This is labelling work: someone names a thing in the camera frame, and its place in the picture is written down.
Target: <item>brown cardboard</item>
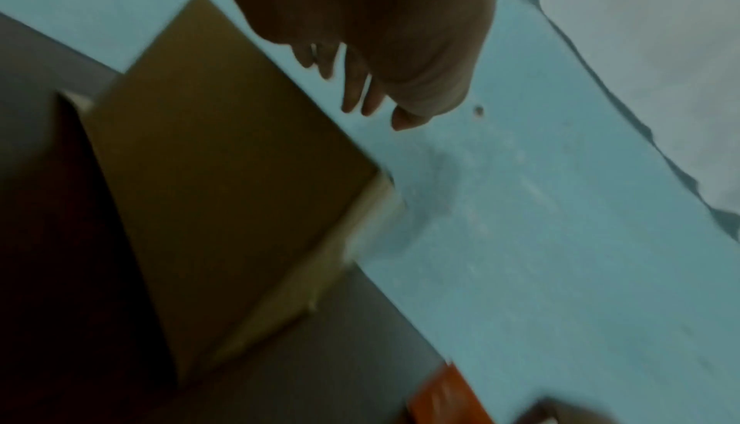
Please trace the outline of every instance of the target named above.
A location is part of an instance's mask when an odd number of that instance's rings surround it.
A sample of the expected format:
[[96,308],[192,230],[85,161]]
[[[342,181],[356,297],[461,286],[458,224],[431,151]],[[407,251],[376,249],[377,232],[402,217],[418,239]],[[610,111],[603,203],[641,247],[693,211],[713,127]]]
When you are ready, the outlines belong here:
[[98,104],[67,96],[181,380],[305,312],[399,206],[388,177],[209,0],[191,0]]

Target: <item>light blue floor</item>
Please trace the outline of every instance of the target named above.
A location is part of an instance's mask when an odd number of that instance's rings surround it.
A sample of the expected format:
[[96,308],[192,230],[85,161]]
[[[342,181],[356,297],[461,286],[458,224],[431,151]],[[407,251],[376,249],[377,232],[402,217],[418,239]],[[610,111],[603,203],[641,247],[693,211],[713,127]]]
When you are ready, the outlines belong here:
[[[125,69],[184,1],[0,0],[0,11]],[[365,270],[500,424],[540,392],[596,400],[624,423],[740,422],[740,245],[540,13],[499,3],[468,101],[408,133],[390,132],[389,106],[343,116],[339,79],[261,43],[409,202]]]

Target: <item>orange object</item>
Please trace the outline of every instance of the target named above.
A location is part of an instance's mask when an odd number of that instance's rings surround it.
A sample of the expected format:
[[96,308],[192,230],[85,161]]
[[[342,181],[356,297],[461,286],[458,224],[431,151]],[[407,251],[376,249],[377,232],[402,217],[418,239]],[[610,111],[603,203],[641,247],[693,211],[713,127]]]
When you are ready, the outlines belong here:
[[407,407],[415,424],[493,424],[454,364],[442,367]]

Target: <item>dark tabletop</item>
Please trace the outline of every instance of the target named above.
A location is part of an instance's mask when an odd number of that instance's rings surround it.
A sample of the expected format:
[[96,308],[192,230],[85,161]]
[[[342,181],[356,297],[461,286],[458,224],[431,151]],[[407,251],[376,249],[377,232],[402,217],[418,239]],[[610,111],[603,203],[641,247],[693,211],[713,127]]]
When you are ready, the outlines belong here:
[[0,15],[0,422],[392,419],[441,358],[359,270],[317,314],[175,389],[103,177],[56,101],[117,76]]

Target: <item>blue wall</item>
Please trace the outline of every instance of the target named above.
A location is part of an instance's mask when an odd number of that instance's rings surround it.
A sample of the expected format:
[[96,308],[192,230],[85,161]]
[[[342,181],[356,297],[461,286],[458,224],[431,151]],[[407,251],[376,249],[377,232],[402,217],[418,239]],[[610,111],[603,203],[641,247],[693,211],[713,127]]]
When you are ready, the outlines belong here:
[[[0,11],[125,69],[184,1]],[[596,400],[625,423],[740,421],[740,247],[541,14],[499,3],[467,102],[408,133],[390,132],[390,105],[343,116],[341,78],[260,42],[409,203],[363,267],[501,423],[540,392]]]

